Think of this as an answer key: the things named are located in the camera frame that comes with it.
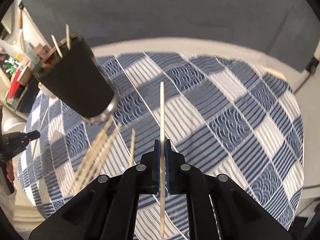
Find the table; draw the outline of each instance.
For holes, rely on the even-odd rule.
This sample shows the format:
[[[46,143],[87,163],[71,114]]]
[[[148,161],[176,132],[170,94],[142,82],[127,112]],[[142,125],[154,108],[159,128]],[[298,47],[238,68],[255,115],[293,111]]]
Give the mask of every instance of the table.
[[[134,161],[159,138],[159,87],[164,82],[166,136],[173,150],[202,172],[229,175],[285,228],[303,186],[303,126],[289,84],[268,69],[221,57],[177,53],[134,53],[99,57],[101,73],[119,88],[114,112],[123,127],[113,141],[103,172],[129,167],[132,128]],[[72,196],[68,187],[103,123],[88,124],[58,99],[39,92],[26,131],[41,138],[20,155],[18,179],[32,203],[49,217]],[[166,198],[165,238],[188,239],[186,198]],[[135,238],[160,239],[156,196],[142,195]]]

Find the red object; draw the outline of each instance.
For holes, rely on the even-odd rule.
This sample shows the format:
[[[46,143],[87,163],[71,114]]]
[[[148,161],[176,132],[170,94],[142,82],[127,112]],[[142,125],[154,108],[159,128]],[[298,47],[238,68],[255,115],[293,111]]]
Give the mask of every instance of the red object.
[[[18,90],[18,87],[20,86],[20,83],[18,82],[18,77],[20,76],[21,73],[21,69],[17,69],[14,78],[11,82],[11,86],[9,88],[9,92],[8,92],[8,98],[13,98],[15,93]]]

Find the wooden stick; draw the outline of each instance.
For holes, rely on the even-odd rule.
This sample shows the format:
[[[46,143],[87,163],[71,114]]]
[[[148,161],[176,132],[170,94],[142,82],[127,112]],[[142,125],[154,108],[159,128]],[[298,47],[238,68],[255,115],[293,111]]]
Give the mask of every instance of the wooden stick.
[[[107,134],[106,131],[109,129],[111,123],[113,122],[113,116],[110,116],[109,120],[107,121],[107,123],[105,124],[105,126],[100,130],[100,132],[97,134],[96,138],[94,139],[93,143],[91,144],[91,148],[89,148],[84,156],[84,158],[82,159],[78,169],[75,172],[75,176],[70,184],[69,190],[67,192],[67,195],[70,194],[70,192],[74,189],[74,187],[76,186],[76,181],[78,180],[78,177],[80,175],[80,173],[82,173],[83,168],[85,166],[87,166],[88,161],[89,161],[89,157],[92,155],[91,152],[94,154],[98,154],[98,147],[101,146],[102,143],[104,143],[104,141],[106,140]]]
[[[102,168],[103,163],[104,163],[105,159],[107,158],[109,150],[110,150],[110,148],[112,146],[112,141],[115,138],[115,136],[118,134],[120,129],[121,129],[121,124],[119,123],[117,125],[117,127],[113,130],[113,132],[110,135],[110,137],[107,139],[107,142],[105,144],[105,147],[104,147],[102,153],[97,156],[98,159],[92,164],[92,167],[90,167],[91,169],[87,172],[87,175],[85,173],[84,174],[85,177],[83,179],[79,178],[78,185],[77,185],[77,188],[76,188],[76,192],[78,192],[77,190],[81,190],[83,187],[85,187],[89,183],[89,180],[92,177],[94,171],[96,171],[96,173],[98,173],[98,172],[100,173],[100,171],[98,171],[98,169]]]
[[[70,30],[69,30],[69,25],[66,24],[66,37],[67,37],[67,48],[70,50]]]
[[[56,38],[55,38],[53,35],[51,35],[51,38],[52,38],[52,40],[53,40],[54,45],[56,46],[57,52],[59,53],[60,57],[63,58],[62,53],[61,53],[61,50],[60,50],[60,48],[59,48],[59,46],[58,46],[58,43],[57,43],[57,41],[56,41]]]
[[[160,83],[160,236],[164,238],[164,198],[165,198],[165,159],[164,159],[164,83]]]
[[[131,131],[131,143],[130,143],[130,161],[129,161],[129,167],[133,166],[133,156],[134,156],[134,140],[136,137],[136,132],[134,129]]]
[[[42,121],[41,121],[41,124],[40,124],[40,127],[39,127],[39,131],[41,131],[41,128],[42,128],[42,125],[43,125],[43,121],[47,115],[47,112],[49,110],[49,107],[47,108],[47,110],[44,112],[44,116],[42,118]],[[33,152],[32,152],[32,160],[33,160],[33,157],[35,156],[35,151],[36,151],[36,146],[37,146],[37,142],[38,142],[38,139],[36,139],[36,142],[35,142],[35,146],[33,148]]]

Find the gray wall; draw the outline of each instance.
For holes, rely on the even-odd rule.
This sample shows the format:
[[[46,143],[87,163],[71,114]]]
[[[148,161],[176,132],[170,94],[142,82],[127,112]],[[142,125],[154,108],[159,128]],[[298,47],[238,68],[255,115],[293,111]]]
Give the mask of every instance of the gray wall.
[[[304,69],[320,39],[305,0],[23,0],[52,44],[65,24],[90,46],[154,37],[224,41]]]

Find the patchwork fabric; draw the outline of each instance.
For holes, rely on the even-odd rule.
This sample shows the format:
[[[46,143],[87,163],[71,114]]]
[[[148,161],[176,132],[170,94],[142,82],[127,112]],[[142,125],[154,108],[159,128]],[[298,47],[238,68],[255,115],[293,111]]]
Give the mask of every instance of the patchwork fabric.
[[[173,149],[203,173],[230,176],[289,228],[303,186],[303,125],[286,81],[242,61],[182,53],[111,55],[98,62],[120,92],[110,130],[123,125],[101,173],[112,177],[129,167],[132,129],[134,162],[153,150],[163,81]],[[18,180],[44,218],[73,197],[67,193],[75,171],[104,126],[84,122],[64,102],[39,92],[27,132],[39,129],[47,108],[34,158],[31,143],[18,160]],[[167,195],[165,211],[165,239],[189,239],[186,196]],[[159,217],[158,196],[141,195],[134,239],[160,239]]]

